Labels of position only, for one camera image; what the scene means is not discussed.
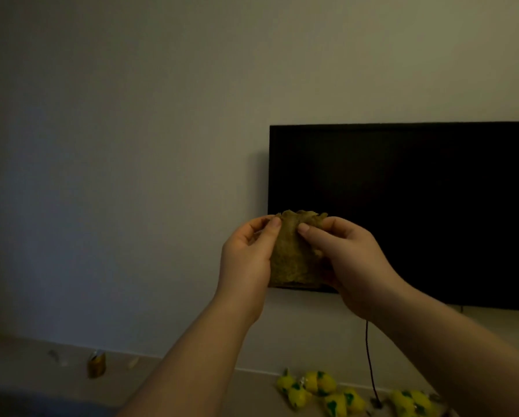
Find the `gold can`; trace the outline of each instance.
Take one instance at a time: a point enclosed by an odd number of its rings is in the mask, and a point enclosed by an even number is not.
[[[88,360],[88,378],[95,379],[103,376],[107,369],[107,361],[105,352],[101,350],[94,351]]]

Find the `black tv screen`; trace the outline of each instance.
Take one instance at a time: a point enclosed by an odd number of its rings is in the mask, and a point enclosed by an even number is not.
[[[269,213],[372,232],[410,284],[519,310],[519,122],[273,125]]]

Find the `wall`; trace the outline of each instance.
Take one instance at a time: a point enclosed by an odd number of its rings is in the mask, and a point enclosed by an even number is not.
[[[455,120],[519,120],[519,0],[0,0],[0,332],[162,355],[266,210],[269,125]],[[239,366],[368,385],[363,330],[271,290]]]

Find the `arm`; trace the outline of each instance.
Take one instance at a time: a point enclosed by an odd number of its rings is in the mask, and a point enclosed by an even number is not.
[[[377,325],[463,417],[519,416],[519,351],[409,286],[364,228],[330,217],[299,233],[331,260],[329,282]]]
[[[223,246],[213,300],[118,417],[219,413],[244,337],[263,310],[280,225],[279,218],[266,216],[232,234]]]

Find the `forearm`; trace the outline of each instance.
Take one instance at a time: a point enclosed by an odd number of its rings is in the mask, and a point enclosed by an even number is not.
[[[249,326],[213,300],[118,416],[217,415]]]
[[[519,351],[412,287],[385,301],[374,323],[460,415],[519,416]]]

